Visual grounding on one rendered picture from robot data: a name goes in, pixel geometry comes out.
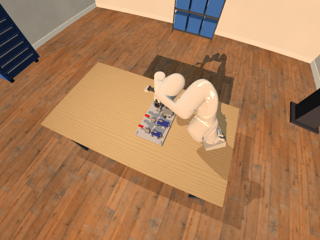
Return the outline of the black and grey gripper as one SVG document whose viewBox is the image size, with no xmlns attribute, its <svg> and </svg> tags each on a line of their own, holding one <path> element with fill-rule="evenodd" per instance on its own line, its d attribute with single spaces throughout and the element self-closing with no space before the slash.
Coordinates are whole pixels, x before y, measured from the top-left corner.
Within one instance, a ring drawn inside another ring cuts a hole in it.
<svg viewBox="0 0 320 240">
<path fill-rule="evenodd" d="M 160 103 L 160 101 L 159 101 L 159 99 L 158 99 L 157 96 L 156 96 L 156 92 L 154 92 L 154 106 L 155 106 L 156 108 L 158 108 L 158 107 L 159 107 L 159 103 Z"/>
</svg>

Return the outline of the grey toggle clamp with red handle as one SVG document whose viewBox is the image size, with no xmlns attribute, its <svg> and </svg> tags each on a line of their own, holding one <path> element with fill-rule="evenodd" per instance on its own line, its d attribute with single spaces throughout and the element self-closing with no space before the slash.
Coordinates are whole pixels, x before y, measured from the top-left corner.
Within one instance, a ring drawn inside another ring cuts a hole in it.
<svg viewBox="0 0 320 240">
<path fill-rule="evenodd" d="M 139 127 L 141 127 L 141 128 L 143 128 L 144 126 L 143 125 L 138 125 Z M 146 129 L 145 129 L 146 128 Z M 150 131 L 152 131 L 152 132 L 154 132 L 155 134 L 157 134 L 157 131 L 154 131 L 154 130 L 152 130 L 152 129 L 150 129 L 149 127 L 145 127 L 145 128 L 143 128 L 143 129 L 145 129 L 145 133 L 150 133 Z"/>
</svg>

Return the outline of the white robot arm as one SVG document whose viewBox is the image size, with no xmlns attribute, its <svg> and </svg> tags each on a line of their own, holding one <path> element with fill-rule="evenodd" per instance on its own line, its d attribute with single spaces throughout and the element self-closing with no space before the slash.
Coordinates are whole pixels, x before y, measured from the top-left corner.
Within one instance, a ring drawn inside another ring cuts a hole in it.
<svg viewBox="0 0 320 240">
<path fill-rule="evenodd" d="M 174 101 L 185 84 L 184 76 L 179 73 L 166 77 L 164 72 L 158 71 L 154 74 L 154 88 L 149 85 L 144 91 L 155 92 L 158 100 L 182 119 L 190 118 L 197 110 L 197 114 L 187 125 L 187 131 L 194 140 L 208 144 L 224 141 L 221 138 L 224 135 L 217 131 L 219 97 L 215 87 L 206 79 L 198 79 Z"/>
</svg>

